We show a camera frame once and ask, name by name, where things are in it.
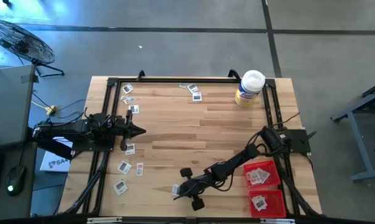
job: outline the fan stand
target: fan stand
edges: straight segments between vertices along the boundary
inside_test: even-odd
[[[39,75],[40,77],[51,77],[51,76],[57,76],[57,75],[64,76],[64,72],[63,72],[63,70],[60,70],[60,69],[58,69],[58,68],[53,68],[53,67],[51,67],[51,66],[49,66],[49,65],[44,65],[44,64],[40,63],[37,59],[32,59],[32,60],[31,60],[31,63],[32,63],[33,65],[35,65],[35,66],[44,66],[44,67],[47,67],[47,68],[50,68],[50,69],[53,69],[53,70],[56,70],[56,71],[59,71],[59,72],[60,72],[60,73],[54,73],[54,74],[43,75],[43,74],[41,74],[41,72],[38,70],[38,68],[35,68],[36,71],[37,71],[37,73],[38,73],[38,75]]]

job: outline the plastic container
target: plastic container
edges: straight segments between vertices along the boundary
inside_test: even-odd
[[[236,92],[236,103],[242,107],[250,107],[254,104],[256,96],[261,92],[266,77],[256,70],[246,72]]]
[[[250,172],[252,170],[261,168],[263,171],[266,171],[270,173],[270,176],[266,179],[266,181],[263,184],[255,184],[252,185],[251,181],[247,178],[247,172]],[[274,161],[264,161],[264,162],[257,162],[253,164],[246,164],[244,165],[244,176],[245,180],[248,185],[248,189],[259,189],[262,187],[270,187],[273,185],[279,185],[280,184],[280,177],[279,173],[277,172],[277,168],[275,168]]]
[[[252,198],[263,196],[267,203],[266,209],[258,211]],[[285,218],[285,204],[281,190],[252,190],[249,192],[249,208],[253,218]]]

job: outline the wooden tabletop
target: wooden tabletop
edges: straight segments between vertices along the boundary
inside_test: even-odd
[[[86,98],[87,113],[101,112],[108,77],[92,77]],[[277,94],[284,120],[298,112],[292,80],[276,78]],[[193,102],[192,94],[178,83],[133,83],[135,96],[132,105],[139,105],[139,114],[133,123],[147,133],[128,140],[136,144],[136,154],[125,156],[119,149],[118,138],[111,153],[101,205],[101,216],[140,217],[251,217],[248,189],[242,167],[234,173],[232,188],[227,192],[207,189],[202,194],[205,208],[194,212],[190,198],[172,200],[172,185],[185,181],[179,170],[191,167],[193,176],[203,173],[210,165],[228,160],[244,149],[248,139],[267,125],[263,96],[255,99],[252,108],[242,108],[234,101],[237,84],[197,83],[203,100]],[[112,108],[111,92],[108,114]],[[128,105],[118,104],[118,115],[125,115]],[[291,119],[285,126],[302,127],[300,117]],[[76,200],[86,185],[92,153],[83,152],[72,160],[65,184],[60,210],[64,211]],[[257,157],[248,163],[261,162],[271,157]],[[315,180],[310,163],[300,154],[290,156],[296,187],[317,212],[321,212]],[[128,175],[118,171],[121,161],[132,164]],[[136,164],[144,163],[144,175],[136,175]],[[118,196],[113,185],[121,179],[128,190]],[[286,190],[287,205],[292,204]],[[96,198],[93,191],[91,206]]]

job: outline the gray floor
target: gray floor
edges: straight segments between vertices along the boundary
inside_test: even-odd
[[[0,1],[0,19],[62,26],[266,28],[260,0],[12,2],[10,11]],[[375,0],[267,2],[275,29],[375,29]],[[92,75],[137,75],[143,69],[146,75],[224,76],[233,68],[274,77],[266,34],[33,33],[55,51],[53,66],[66,72],[65,77],[41,78],[34,87],[43,100],[59,107],[84,98]],[[375,180],[352,183],[350,175],[364,171],[353,133],[346,121],[333,124],[329,119],[375,85],[375,36],[275,35],[275,45],[282,76],[293,79],[303,125],[318,133],[310,143],[324,214],[375,221]],[[20,64],[0,47],[0,65]],[[62,115],[82,109],[83,103]],[[45,118],[32,106],[30,124]],[[61,184],[64,177],[38,170],[36,175],[35,189]],[[34,191],[32,213],[54,211],[59,188]],[[52,209],[39,206],[45,201]]]

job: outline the red basket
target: red basket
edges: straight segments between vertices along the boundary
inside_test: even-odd
[[[252,185],[251,181],[249,181],[246,174],[247,172],[250,172],[258,168],[261,168],[263,171],[270,173],[270,176],[267,178],[267,180],[263,184]],[[244,176],[245,176],[245,180],[247,182],[249,189],[258,189],[262,187],[270,187],[273,185],[280,184],[279,173],[277,172],[277,168],[275,168],[275,164],[273,160],[244,165]]]
[[[258,211],[252,198],[263,196],[267,203],[266,209]],[[249,207],[253,218],[285,218],[285,205],[281,190],[252,190],[249,192]]]

